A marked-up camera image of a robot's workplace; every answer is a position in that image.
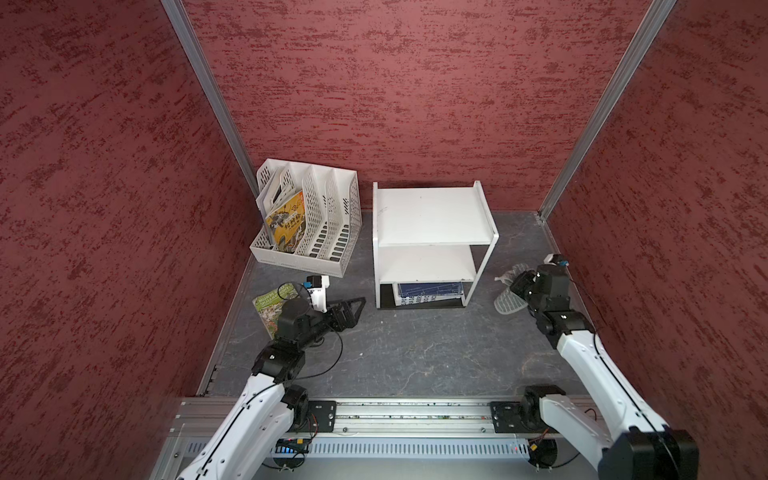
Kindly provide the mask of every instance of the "blue book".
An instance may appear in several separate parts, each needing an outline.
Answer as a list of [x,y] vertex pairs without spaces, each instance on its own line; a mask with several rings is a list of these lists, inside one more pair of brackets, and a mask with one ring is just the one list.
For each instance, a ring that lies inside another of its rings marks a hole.
[[461,282],[455,283],[399,283],[398,291],[400,296],[436,296],[436,295],[456,295],[461,296],[464,293],[464,286]]

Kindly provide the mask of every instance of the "white file organizer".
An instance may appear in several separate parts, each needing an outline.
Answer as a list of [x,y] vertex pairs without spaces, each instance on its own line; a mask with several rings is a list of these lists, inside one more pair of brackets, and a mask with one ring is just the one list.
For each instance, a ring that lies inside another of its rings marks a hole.
[[[304,238],[295,253],[278,252],[270,249],[269,234],[266,227],[261,227],[250,245],[250,251],[261,263],[344,276],[362,226],[357,172],[267,158],[257,171],[261,191],[281,167],[286,167],[288,171],[283,177],[283,187],[292,190],[301,184],[304,192]],[[266,218],[268,212],[263,209],[261,196],[257,203],[262,217]]]

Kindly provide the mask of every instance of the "shelf board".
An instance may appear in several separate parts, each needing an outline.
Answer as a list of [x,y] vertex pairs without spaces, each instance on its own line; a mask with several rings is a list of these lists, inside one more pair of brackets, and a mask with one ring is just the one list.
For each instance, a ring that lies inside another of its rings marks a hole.
[[380,247],[489,245],[494,229],[477,187],[377,190]]
[[379,295],[382,305],[380,310],[421,310],[428,308],[464,308],[462,299],[439,300],[437,302],[413,303],[411,305],[395,305],[395,292],[392,285],[379,285]]
[[379,248],[380,283],[474,282],[469,245]]

